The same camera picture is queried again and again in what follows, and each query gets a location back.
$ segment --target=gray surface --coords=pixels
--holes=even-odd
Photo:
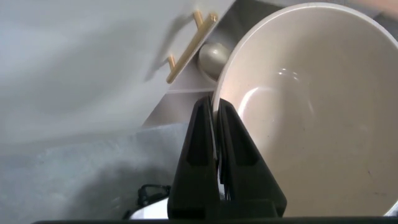
[[[0,155],[0,223],[120,219],[143,184],[171,184],[187,124]]]

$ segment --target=cabinet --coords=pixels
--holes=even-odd
[[[0,147],[75,143],[140,127],[197,31],[233,0],[2,3]]]

